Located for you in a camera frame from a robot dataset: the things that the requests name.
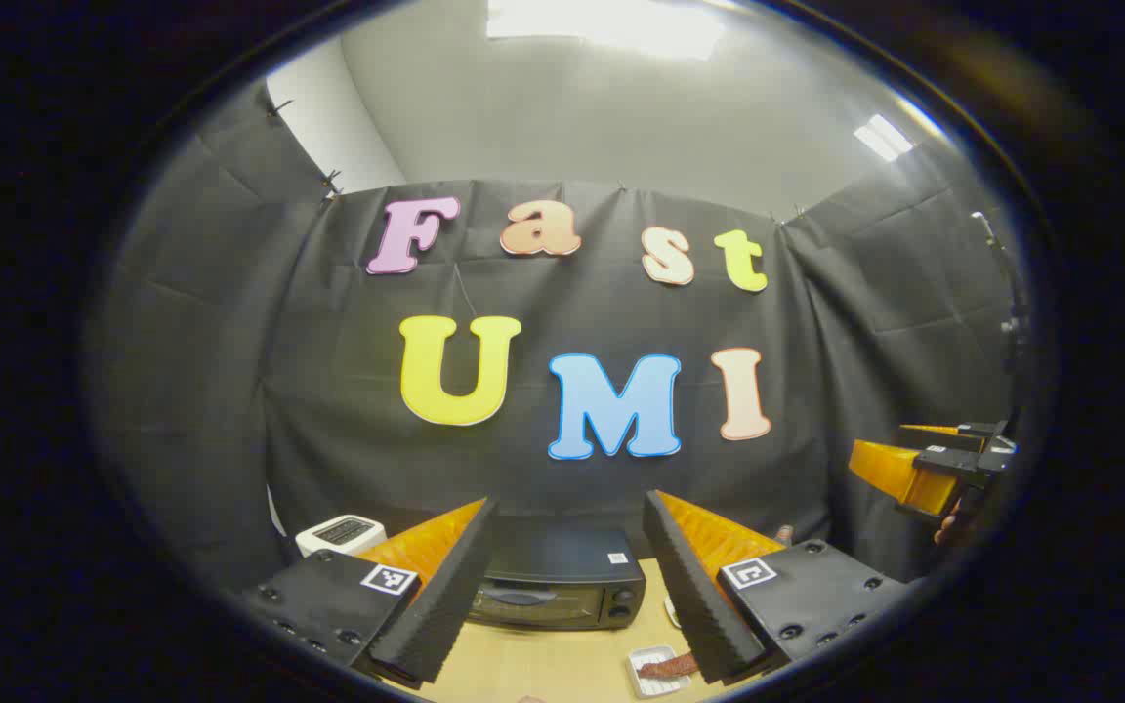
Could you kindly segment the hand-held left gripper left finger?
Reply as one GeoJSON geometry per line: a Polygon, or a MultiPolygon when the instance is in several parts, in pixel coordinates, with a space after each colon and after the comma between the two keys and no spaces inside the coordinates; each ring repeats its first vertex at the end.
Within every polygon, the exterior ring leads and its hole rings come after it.
{"type": "Polygon", "coordinates": [[[343,669],[418,690],[433,683],[490,561],[485,497],[361,555],[317,549],[245,592],[264,627],[343,669]]]}

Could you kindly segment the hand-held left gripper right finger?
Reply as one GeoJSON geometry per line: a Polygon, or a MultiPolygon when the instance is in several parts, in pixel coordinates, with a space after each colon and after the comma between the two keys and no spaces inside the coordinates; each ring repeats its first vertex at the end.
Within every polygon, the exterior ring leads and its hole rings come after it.
{"type": "Polygon", "coordinates": [[[662,490],[645,494],[644,534],[706,683],[812,658],[915,593],[824,540],[784,546],[662,490]]]}

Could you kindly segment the red meat steak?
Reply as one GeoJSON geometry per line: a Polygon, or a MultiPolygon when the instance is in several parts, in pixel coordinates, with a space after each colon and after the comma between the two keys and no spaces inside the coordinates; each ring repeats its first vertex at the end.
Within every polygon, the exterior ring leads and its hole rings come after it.
{"type": "Polygon", "coordinates": [[[637,675],[648,681],[686,678],[696,672],[699,672],[699,664],[691,651],[662,660],[662,663],[644,663],[644,666],[637,668],[637,675]]]}

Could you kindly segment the black electric oven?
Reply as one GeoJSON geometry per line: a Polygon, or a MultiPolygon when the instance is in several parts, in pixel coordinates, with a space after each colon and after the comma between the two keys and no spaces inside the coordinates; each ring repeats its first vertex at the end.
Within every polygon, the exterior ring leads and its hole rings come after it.
{"type": "Polygon", "coordinates": [[[488,627],[626,629],[646,579],[626,530],[537,517],[496,517],[490,561],[468,618],[488,627]]]}

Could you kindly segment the white ribbed tray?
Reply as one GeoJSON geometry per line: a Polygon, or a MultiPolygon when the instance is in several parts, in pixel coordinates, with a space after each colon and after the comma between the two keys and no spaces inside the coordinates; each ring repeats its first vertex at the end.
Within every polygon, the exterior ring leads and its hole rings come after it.
{"type": "Polygon", "coordinates": [[[637,699],[662,697],[662,695],[688,688],[691,685],[691,675],[662,678],[644,675],[642,673],[644,666],[656,666],[656,664],[668,663],[668,660],[674,658],[676,658],[676,651],[669,645],[658,645],[629,651],[628,672],[631,681],[631,690],[634,690],[637,699]]]}

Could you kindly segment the white toaster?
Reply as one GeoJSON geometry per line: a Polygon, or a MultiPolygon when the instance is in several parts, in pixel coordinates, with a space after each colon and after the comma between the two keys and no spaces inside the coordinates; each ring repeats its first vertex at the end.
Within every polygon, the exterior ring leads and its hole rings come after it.
{"type": "Polygon", "coordinates": [[[318,551],[356,557],[387,540],[387,529],[379,521],[356,515],[332,517],[294,537],[303,558],[318,551]]]}

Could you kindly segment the ceiling light panel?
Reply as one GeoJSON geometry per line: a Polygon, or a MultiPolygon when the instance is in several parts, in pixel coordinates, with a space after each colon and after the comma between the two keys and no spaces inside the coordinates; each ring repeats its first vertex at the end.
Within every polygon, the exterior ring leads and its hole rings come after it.
{"type": "Polygon", "coordinates": [[[724,24],[659,0],[487,0],[488,40],[567,37],[657,58],[709,60],[724,24]]]}
{"type": "Polygon", "coordinates": [[[885,163],[894,163],[898,157],[910,154],[915,146],[896,125],[880,114],[872,115],[866,123],[857,126],[853,135],[885,163]]]}

